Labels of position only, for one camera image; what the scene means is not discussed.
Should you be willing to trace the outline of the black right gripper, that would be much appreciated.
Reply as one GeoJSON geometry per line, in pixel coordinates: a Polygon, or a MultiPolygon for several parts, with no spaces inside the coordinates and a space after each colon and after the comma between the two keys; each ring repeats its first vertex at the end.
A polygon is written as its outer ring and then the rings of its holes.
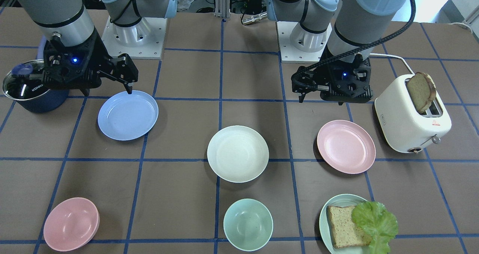
{"type": "Polygon", "coordinates": [[[75,46],[63,44],[61,34],[54,33],[43,50],[43,85],[50,90],[89,90],[101,86],[101,78],[119,82],[127,94],[138,82],[138,69],[127,53],[109,56],[98,33],[91,34],[75,46]]]}

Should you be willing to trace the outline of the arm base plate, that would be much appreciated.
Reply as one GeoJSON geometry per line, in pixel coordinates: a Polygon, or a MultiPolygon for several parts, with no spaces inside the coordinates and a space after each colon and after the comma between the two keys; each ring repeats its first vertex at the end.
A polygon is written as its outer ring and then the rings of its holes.
{"type": "Polygon", "coordinates": [[[315,63],[320,60],[332,32],[331,23],[322,33],[311,33],[298,22],[277,22],[283,63],[315,63]]]}
{"type": "Polygon", "coordinates": [[[106,23],[101,39],[110,56],[126,53],[132,59],[161,60],[168,19],[142,18],[137,25],[106,23]]]}

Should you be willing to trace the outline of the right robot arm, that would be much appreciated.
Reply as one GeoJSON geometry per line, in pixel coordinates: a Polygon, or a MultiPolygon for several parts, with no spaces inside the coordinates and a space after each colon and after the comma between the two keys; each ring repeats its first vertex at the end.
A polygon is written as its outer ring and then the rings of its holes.
{"type": "MultiPolygon", "coordinates": [[[[107,78],[121,83],[128,94],[138,81],[130,55],[107,51],[83,0],[18,0],[46,37],[44,67],[39,77],[50,90],[90,89],[107,78]]],[[[109,12],[114,36],[123,45],[142,45],[152,38],[147,18],[173,18],[178,0],[101,0],[109,12]]]]}

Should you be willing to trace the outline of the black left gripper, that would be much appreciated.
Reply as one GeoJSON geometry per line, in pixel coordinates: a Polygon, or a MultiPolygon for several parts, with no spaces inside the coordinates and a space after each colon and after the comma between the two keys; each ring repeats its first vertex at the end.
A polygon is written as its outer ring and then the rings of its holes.
{"type": "Polygon", "coordinates": [[[335,60],[316,68],[316,73],[299,66],[292,75],[292,91],[298,93],[298,102],[303,103],[306,94],[320,89],[318,85],[327,87],[321,90],[320,97],[325,101],[348,103],[367,103],[373,98],[370,87],[370,59],[356,57],[352,63],[335,60]]]}

